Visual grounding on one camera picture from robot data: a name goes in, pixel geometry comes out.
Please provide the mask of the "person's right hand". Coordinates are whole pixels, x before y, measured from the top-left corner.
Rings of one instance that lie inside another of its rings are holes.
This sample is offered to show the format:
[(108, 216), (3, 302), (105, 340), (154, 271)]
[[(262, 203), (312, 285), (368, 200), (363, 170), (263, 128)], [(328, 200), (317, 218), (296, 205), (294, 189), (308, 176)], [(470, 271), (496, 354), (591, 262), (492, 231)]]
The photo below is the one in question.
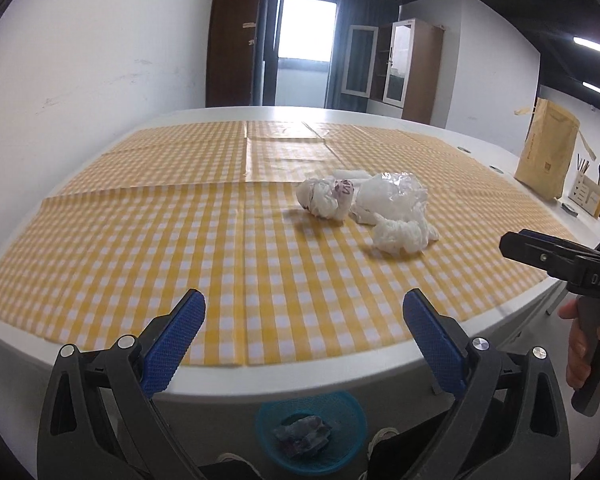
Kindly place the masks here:
[[(577, 300), (573, 299), (558, 309), (558, 316), (563, 320), (571, 320), (571, 328), (568, 338), (568, 362), (566, 370), (566, 381), (574, 390), (580, 389), (588, 376), (591, 367), (586, 362), (585, 356), (588, 351), (588, 342), (585, 333), (580, 326)], [(597, 330), (600, 340), (600, 328)]]

